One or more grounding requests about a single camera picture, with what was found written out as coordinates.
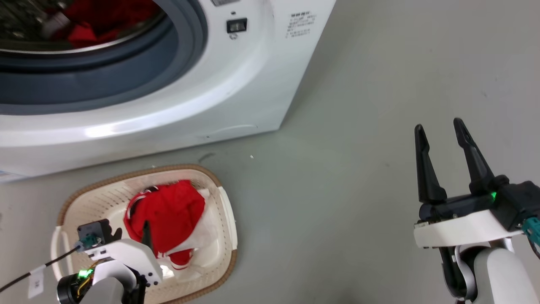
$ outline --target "black cable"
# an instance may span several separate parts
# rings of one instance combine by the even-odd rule
[[[45,267],[51,266],[52,264],[54,264],[54,263],[60,261],[61,259],[65,258],[66,256],[68,256],[68,255],[74,253],[75,251],[77,251],[77,249],[79,249],[79,247],[80,247],[80,246],[77,246],[77,247],[75,247],[74,249],[68,251],[67,253],[65,253],[65,254],[63,254],[63,255],[57,257],[56,259],[54,259],[54,260],[52,260],[52,261],[50,261],[50,262],[47,262],[47,263],[45,264]],[[6,285],[2,286],[2,288],[0,288],[0,293],[1,293],[2,291],[4,291],[4,290],[10,288],[11,286],[15,285],[16,283],[21,282],[22,280],[26,279],[26,278],[29,277],[29,276],[30,276],[30,273],[28,272],[28,273],[25,273],[25,274],[21,275],[20,277],[14,279],[13,281],[7,283]]]
[[[529,245],[531,246],[532,252],[534,252],[536,257],[540,260],[540,253],[538,252],[538,249],[536,249],[536,245],[528,237],[527,237],[527,240],[529,241]]]

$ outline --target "gray floor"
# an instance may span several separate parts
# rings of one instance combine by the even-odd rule
[[[0,283],[48,260],[74,190],[199,162],[230,195],[239,255],[193,303],[452,303],[438,252],[414,243],[413,128],[449,195],[468,190],[455,116],[496,174],[540,182],[539,12],[536,0],[338,0],[281,130],[1,185]],[[523,237],[515,246],[540,286],[540,262]],[[46,278],[40,297],[26,300],[24,282],[0,303],[54,303]]]

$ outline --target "beige plastic basket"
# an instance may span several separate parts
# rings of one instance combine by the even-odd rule
[[[77,227],[89,222],[109,219],[113,231],[123,229],[123,216],[130,199],[141,190],[159,184],[191,180],[196,189],[208,189],[205,212],[210,212],[217,228],[218,239],[210,246],[194,252],[190,266],[180,272],[164,269],[164,280],[146,290],[145,303],[184,303],[221,286],[231,274],[237,255],[237,231],[230,201],[219,180],[197,165],[167,166],[104,180],[73,194],[58,215],[57,227],[51,241],[51,258],[58,257],[58,247],[69,250],[78,240]],[[92,260],[84,253],[66,259],[67,272],[58,263],[53,265],[57,280],[87,269]]]

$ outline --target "green light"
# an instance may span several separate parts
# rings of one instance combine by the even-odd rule
[[[89,270],[81,270],[79,272],[79,277],[88,277],[93,272],[92,269]]]

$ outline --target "brown woven basket rim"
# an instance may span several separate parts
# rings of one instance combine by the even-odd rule
[[[221,187],[221,182],[218,180],[218,178],[211,171],[209,171],[208,169],[206,169],[204,167],[201,167],[201,166],[199,166],[197,164],[177,164],[177,165],[163,166],[163,167],[146,169],[146,170],[139,170],[139,171],[135,171],[135,172],[131,172],[131,173],[118,175],[118,176],[112,177],[110,179],[102,180],[100,182],[97,182],[97,183],[91,184],[89,186],[86,186],[86,187],[80,189],[79,191],[73,193],[66,200],[66,202],[64,203],[64,205],[60,209],[60,213],[58,214],[58,219],[56,221],[56,225],[57,226],[62,226],[64,224],[65,215],[68,212],[67,210],[69,209],[71,204],[79,196],[81,196],[81,195],[83,195],[83,194],[85,194],[87,192],[90,192],[90,191],[95,190],[97,188],[106,186],[108,184],[120,182],[120,181],[127,180],[127,179],[132,179],[134,177],[147,175],[147,174],[152,174],[152,173],[165,172],[165,171],[175,171],[175,170],[197,170],[197,171],[200,171],[200,172],[204,173],[205,175],[207,175],[208,177],[210,177],[210,179],[212,179],[212,181],[216,184],[216,186]],[[231,252],[231,261],[229,262],[229,266],[227,267],[227,270],[225,271],[225,274],[216,283],[214,283],[214,284],[212,284],[212,285],[210,285],[210,286],[208,286],[206,288],[203,288],[203,289],[201,289],[201,290],[199,290],[197,292],[191,293],[189,295],[185,295],[185,296],[183,296],[181,298],[165,302],[165,304],[185,303],[185,302],[191,301],[193,299],[196,299],[196,298],[198,298],[200,296],[203,296],[203,295],[205,295],[205,294],[207,294],[209,292],[212,292],[212,291],[216,290],[218,287],[223,285],[223,283],[225,283],[225,281],[227,281],[227,279],[229,278],[229,276],[231,275],[231,273],[233,271],[234,265],[236,264],[236,260],[237,260],[237,250],[235,249],[235,250],[233,250]]]

